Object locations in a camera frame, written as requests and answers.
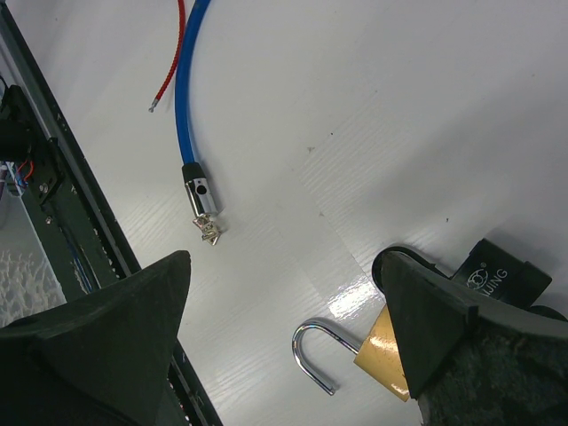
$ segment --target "cable jacket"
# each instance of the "cable jacket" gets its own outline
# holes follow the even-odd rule
[[[179,56],[176,73],[176,127],[179,150],[184,164],[195,162],[192,149],[192,125],[189,108],[189,77],[193,51],[197,42],[199,28],[210,0],[195,0],[185,29],[184,42]]]
[[[163,94],[166,92],[166,89],[168,89],[168,86],[170,85],[171,79],[174,76],[174,73],[176,72],[176,68],[178,67],[178,62],[179,62],[179,53],[181,52],[181,44],[184,40],[184,33],[185,33],[185,0],[177,0],[177,8],[178,8],[178,12],[179,12],[179,30],[177,33],[177,47],[176,47],[176,54],[174,55],[174,59],[171,61],[171,67],[170,67],[170,71],[168,72],[168,75],[166,76],[166,79],[164,80],[162,87],[160,87],[160,89],[158,90],[158,93],[156,94],[155,98],[154,98],[154,102],[152,103],[152,106],[150,107],[149,111],[151,113],[154,112],[154,108],[156,107],[156,105],[158,105],[158,102],[160,102],[160,100],[162,99]]]

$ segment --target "blue cable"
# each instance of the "blue cable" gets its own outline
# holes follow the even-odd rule
[[[210,0],[195,0],[185,28],[184,42],[179,54],[176,72],[176,127],[177,141],[184,164],[195,162],[192,149],[192,124],[189,110],[189,76],[192,66],[193,51],[197,42],[199,28],[207,11]]]

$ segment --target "padlock shackle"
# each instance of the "padlock shackle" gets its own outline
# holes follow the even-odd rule
[[[350,336],[335,323],[326,319],[308,319],[296,329],[294,336],[292,337],[292,352],[294,353],[296,363],[300,366],[300,368],[302,368],[302,371],[304,371],[315,383],[319,385],[321,389],[323,389],[329,396],[333,396],[336,391],[333,382],[323,374],[319,373],[317,368],[315,368],[313,364],[306,359],[302,352],[302,338],[304,333],[310,329],[323,331],[324,333],[331,335],[337,342],[345,346],[355,355],[359,353],[362,343]]]

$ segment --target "black electronic component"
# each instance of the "black electronic component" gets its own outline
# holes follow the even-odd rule
[[[552,278],[483,239],[471,250],[452,281],[506,304],[528,309]]]

